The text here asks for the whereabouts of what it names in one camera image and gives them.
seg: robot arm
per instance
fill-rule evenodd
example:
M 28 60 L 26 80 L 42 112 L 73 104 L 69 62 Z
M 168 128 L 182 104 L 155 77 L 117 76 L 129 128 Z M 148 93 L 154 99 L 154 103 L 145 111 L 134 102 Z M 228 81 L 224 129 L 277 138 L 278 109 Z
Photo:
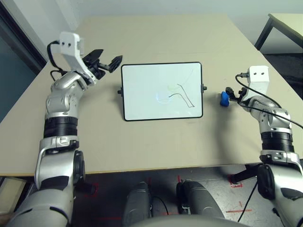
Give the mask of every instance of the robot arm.
M 122 56 L 115 57 L 109 65 L 99 62 L 103 50 L 94 50 L 81 59 L 80 37 L 74 33 L 62 32 L 60 41 L 52 43 L 60 45 L 71 71 L 64 71 L 52 84 L 46 100 L 44 138 L 40 141 L 35 172 L 38 191 L 21 204 L 8 226 L 67 226 L 71 223 L 74 190 L 94 191 L 84 183 L 83 153 L 77 150 L 79 101 L 105 75 L 101 69 L 113 72 Z
M 252 66 L 239 77 L 248 78 L 249 88 L 266 93 L 269 83 L 266 66 Z M 232 89 L 227 88 L 226 91 L 259 122 L 262 139 L 260 159 L 263 163 L 257 170 L 259 193 L 274 204 L 284 226 L 301 226 L 303 171 L 299 155 L 294 152 L 292 126 L 288 121 L 290 114 L 274 100 L 252 90 L 242 89 L 239 98 L 234 97 Z

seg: robot leg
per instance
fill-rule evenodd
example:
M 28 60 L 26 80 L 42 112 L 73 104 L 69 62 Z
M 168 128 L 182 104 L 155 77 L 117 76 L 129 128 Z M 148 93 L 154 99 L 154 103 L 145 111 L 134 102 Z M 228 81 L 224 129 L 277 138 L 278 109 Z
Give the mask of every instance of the robot leg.
M 208 190 L 196 181 L 186 180 L 177 184 L 178 210 L 180 214 L 199 214 L 214 218 L 224 218 L 218 204 Z
M 137 184 L 128 194 L 122 226 L 128 227 L 151 217 L 150 193 L 145 182 Z

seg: whiteboard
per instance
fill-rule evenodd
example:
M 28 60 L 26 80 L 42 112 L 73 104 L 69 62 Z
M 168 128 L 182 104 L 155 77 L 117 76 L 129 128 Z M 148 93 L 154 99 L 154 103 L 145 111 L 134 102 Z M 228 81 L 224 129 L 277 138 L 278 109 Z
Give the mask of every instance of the whiteboard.
M 126 121 L 202 117 L 199 62 L 127 64 L 121 75 Z

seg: black whiteboard frame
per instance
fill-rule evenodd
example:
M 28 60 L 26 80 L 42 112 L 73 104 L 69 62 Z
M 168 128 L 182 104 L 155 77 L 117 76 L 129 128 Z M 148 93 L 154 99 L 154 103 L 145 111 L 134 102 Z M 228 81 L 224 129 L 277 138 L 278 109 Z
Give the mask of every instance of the black whiteboard frame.
M 201 66 L 201 109 L 202 114 L 198 117 L 174 117 L 174 118 L 155 118 L 155 119 L 139 119 L 139 120 L 127 120 L 125 118 L 125 105 L 124 105 L 124 87 L 123 87 L 123 67 L 129 65 L 167 65 L 167 64 L 186 64 L 186 63 L 199 63 Z M 126 122 L 137 122 L 137 121 L 154 121 L 154 120 L 172 120 L 172 119 L 189 119 L 189 118 L 201 118 L 203 116 L 203 82 L 202 82 L 202 64 L 199 61 L 186 61 L 186 62 L 166 62 L 166 63 L 138 63 L 138 64 L 124 64 L 121 66 L 121 95 L 122 95 L 122 102 L 123 102 L 123 118 Z

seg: black table leg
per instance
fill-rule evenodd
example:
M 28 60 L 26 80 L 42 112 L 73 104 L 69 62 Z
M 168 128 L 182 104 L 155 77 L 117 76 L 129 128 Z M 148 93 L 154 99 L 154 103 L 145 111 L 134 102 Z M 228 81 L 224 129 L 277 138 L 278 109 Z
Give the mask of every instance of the black table leg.
M 271 18 L 268 19 L 263 31 L 261 32 L 259 39 L 256 41 L 255 47 L 257 50 L 260 50 L 263 43 L 267 39 L 269 33 L 271 32 L 273 25 L 272 25 L 273 20 Z
M 249 179 L 251 177 L 257 176 L 258 168 L 259 168 L 260 165 L 262 165 L 262 164 L 257 164 L 253 167 L 250 167 L 249 169 L 246 169 L 242 172 L 239 172 L 237 174 L 232 175 L 231 176 L 231 182 L 232 183 L 238 183 L 240 181 L 243 181 L 243 180 Z
M 278 31 L 286 35 L 288 38 L 290 38 L 292 41 L 294 41 L 296 44 L 298 44 L 300 47 L 303 48 L 303 38 L 296 35 L 295 32 L 291 32 L 289 29 L 287 29 L 285 26 L 283 26 L 281 23 L 276 22 L 273 20 L 271 23 L 272 27 L 276 28 Z

